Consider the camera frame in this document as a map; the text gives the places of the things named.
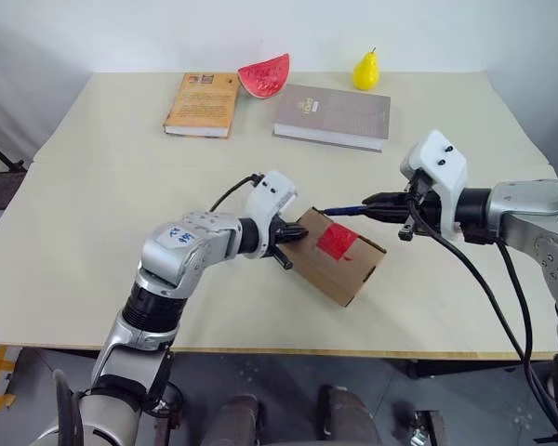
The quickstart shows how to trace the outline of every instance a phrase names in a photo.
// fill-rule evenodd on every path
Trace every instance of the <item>red watermelon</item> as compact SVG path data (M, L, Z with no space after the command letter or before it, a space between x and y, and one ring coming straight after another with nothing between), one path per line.
M238 70L240 82L255 98L265 99L277 94L287 82L289 54L265 62L254 63Z

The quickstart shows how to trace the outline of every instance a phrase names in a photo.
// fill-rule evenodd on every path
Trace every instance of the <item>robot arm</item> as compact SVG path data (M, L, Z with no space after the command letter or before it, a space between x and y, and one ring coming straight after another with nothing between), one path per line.
M499 239L531 256L541 265L558 314L558 179L503 182L493 189L465 188L465 158L437 131L405 157L401 172L410 180L405 192L382 192L366 198L361 206L323 212L400 223L399 237L410 241L414 233L424 235L407 208L413 194L423 219L447 239L458 233L467 243ZM558 407L558 357L554 362Z
M275 246L306 236L280 212L295 198L293 183L265 175L250 193L246 216L191 212L157 228L143 245L130 297L118 312L92 373L91 389L78 401L85 445L134 445L140 414L162 404L179 320L203 271L238 254L289 260ZM33 446L55 445L54 423Z

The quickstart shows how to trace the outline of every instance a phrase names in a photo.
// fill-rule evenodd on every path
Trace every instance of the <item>book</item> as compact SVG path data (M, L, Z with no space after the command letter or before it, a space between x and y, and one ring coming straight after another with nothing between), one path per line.
M389 137L391 98L286 85L274 123L278 137L381 151Z
M240 82L233 72L187 72L164 122L166 133L226 138Z

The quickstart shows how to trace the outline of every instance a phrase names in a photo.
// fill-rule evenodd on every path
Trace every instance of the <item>white wall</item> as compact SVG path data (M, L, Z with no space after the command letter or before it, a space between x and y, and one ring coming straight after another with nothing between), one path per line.
M372 46L386 71L487 70L558 170L558 0L1 0L0 146L31 158L94 71L283 52L295 71L348 71Z

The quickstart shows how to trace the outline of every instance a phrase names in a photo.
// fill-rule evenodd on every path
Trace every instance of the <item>pear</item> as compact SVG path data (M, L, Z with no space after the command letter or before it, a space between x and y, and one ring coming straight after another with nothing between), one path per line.
M355 66L352 73L352 81L356 88L369 90L379 81L379 60L374 47Z

